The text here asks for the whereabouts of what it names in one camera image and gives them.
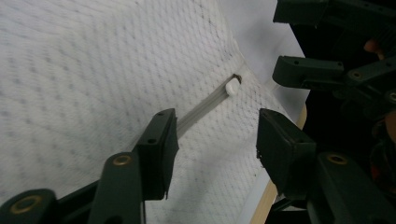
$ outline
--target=white mesh fabric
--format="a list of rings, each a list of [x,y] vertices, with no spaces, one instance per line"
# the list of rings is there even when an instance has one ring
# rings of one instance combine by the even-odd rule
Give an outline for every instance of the white mesh fabric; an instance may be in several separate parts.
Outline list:
[[[0,47],[0,203],[38,188],[60,198],[91,183],[155,113],[173,107],[182,118],[244,64],[212,0],[7,0]],[[237,217],[261,169],[253,158],[258,109],[279,109],[254,76],[242,90],[180,139],[170,199],[148,203],[150,222]],[[215,132],[208,122],[218,123]],[[216,212],[177,210],[205,210],[210,195]]]

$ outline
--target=wooden edge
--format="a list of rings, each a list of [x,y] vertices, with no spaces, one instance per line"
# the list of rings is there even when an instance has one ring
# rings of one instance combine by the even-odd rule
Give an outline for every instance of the wooden edge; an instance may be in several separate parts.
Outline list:
[[[299,129],[302,129],[306,122],[306,105],[303,106],[301,110],[300,117],[296,122],[296,126]],[[256,211],[254,212],[253,217],[250,220],[250,224],[263,224],[265,223],[265,219],[267,219],[268,214],[270,212],[271,206],[274,203],[275,197],[277,195],[276,186],[272,182],[272,180],[268,181],[267,187],[265,187],[264,193],[262,194],[262,198],[257,205]]]

